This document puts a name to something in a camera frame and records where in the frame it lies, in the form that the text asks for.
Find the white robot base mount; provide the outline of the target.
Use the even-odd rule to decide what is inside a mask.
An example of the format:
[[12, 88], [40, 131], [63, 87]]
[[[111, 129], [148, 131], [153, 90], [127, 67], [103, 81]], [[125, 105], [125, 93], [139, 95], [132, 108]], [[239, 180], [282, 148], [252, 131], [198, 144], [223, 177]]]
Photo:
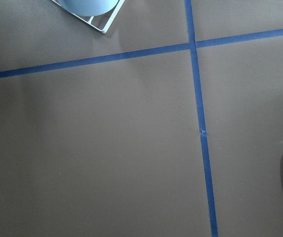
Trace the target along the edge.
[[86, 25], [100, 32], [101, 34], [105, 34], [109, 30], [119, 10], [121, 9], [122, 5], [125, 2], [124, 0], [117, 0], [117, 1], [118, 1], [117, 5], [107, 13], [97, 16], [81, 16], [68, 12], [67, 10], [62, 8], [62, 6], [58, 3], [58, 0], [53, 0], [53, 2], [56, 5], [58, 5], [59, 7], [70, 13], [71, 15], [73, 15], [75, 18], [84, 22]]

